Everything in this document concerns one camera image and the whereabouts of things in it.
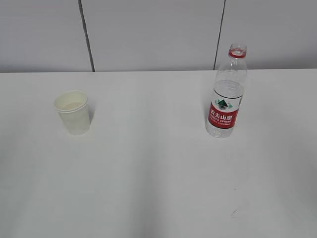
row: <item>paper cup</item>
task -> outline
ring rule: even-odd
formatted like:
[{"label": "paper cup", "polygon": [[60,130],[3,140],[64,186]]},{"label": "paper cup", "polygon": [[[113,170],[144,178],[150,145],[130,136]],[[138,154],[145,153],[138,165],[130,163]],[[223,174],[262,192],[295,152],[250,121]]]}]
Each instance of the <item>paper cup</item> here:
[{"label": "paper cup", "polygon": [[80,91],[65,92],[54,101],[64,126],[72,135],[81,135],[89,130],[87,101],[87,95]]}]

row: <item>green mountain logo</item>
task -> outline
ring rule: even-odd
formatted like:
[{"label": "green mountain logo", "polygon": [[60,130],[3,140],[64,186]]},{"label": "green mountain logo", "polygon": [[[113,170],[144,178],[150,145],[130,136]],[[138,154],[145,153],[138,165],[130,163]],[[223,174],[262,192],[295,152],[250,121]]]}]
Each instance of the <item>green mountain logo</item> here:
[{"label": "green mountain logo", "polygon": [[215,103],[218,105],[220,110],[226,110],[227,108],[232,108],[233,106],[228,102],[226,103],[226,101],[224,99],[222,100],[216,100]]}]

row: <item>plastic water bottle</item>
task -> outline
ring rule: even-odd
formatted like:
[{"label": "plastic water bottle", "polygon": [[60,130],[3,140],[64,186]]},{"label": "plastic water bottle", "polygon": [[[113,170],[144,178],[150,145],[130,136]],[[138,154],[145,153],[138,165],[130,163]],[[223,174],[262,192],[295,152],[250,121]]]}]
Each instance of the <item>plastic water bottle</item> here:
[{"label": "plastic water bottle", "polygon": [[232,44],[217,72],[206,124],[208,133],[216,138],[226,138],[233,131],[247,78],[246,53],[246,46]]}]

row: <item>label logo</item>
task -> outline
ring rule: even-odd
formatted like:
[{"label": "label logo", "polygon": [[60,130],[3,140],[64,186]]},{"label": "label logo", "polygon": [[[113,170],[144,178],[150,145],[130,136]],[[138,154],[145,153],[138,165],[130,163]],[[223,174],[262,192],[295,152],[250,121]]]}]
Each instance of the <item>label logo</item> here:
[{"label": "label logo", "polygon": [[233,107],[229,101],[226,102],[224,99],[222,99],[222,100],[217,99],[217,100],[215,100],[214,103],[222,111],[225,111],[226,109],[230,109]]}]

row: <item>white table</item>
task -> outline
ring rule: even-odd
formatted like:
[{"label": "white table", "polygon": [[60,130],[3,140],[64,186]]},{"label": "white table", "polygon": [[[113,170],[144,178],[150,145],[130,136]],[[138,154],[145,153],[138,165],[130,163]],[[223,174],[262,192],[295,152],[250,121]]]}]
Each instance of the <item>white table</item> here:
[{"label": "white table", "polygon": [[[1,238],[315,238],[317,70],[251,70],[235,130],[215,72],[0,74]],[[53,108],[95,109],[71,136]]]}]

